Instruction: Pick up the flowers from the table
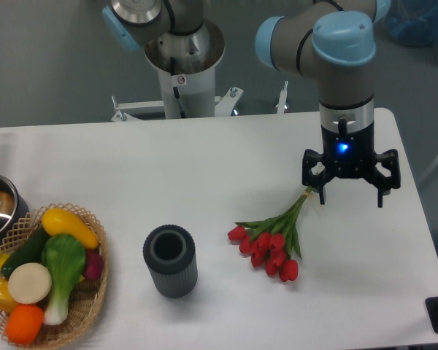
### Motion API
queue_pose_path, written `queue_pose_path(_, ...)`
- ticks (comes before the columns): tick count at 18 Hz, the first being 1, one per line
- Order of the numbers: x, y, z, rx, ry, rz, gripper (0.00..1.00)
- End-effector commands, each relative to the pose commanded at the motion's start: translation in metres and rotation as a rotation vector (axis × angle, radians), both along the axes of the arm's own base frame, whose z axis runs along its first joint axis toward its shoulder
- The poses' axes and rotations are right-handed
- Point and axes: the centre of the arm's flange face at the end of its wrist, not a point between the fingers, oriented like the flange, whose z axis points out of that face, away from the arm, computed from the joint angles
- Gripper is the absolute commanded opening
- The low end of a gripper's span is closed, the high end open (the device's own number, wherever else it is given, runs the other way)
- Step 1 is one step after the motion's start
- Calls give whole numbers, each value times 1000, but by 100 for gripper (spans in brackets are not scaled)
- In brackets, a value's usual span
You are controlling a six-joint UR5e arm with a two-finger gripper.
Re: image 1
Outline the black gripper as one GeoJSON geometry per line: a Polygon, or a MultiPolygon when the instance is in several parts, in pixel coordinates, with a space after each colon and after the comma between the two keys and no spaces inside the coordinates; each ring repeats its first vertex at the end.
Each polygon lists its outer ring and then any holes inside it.
{"type": "Polygon", "coordinates": [[[389,149],[374,152],[374,123],[353,133],[340,136],[338,132],[321,127],[323,153],[306,149],[302,158],[302,184],[318,193],[320,204],[326,203],[325,186],[335,177],[364,179],[377,189],[377,207],[392,189],[401,187],[399,153],[389,149]]]}

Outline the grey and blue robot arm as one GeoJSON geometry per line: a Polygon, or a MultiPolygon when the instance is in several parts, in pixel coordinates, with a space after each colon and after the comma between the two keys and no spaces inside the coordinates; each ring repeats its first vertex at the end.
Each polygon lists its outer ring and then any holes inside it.
{"type": "MultiPolygon", "coordinates": [[[[262,64],[318,86],[322,152],[308,149],[302,182],[323,194],[332,179],[363,179],[378,198],[401,185],[398,154],[374,149],[373,26],[389,1],[315,1],[296,17],[266,19],[255,35],[262,64]]],[[[157,70],[169,119],[215,116],[220,29],[201,1],[111,1],[104,22],[128,51],[144,50],[157,70]]]]}

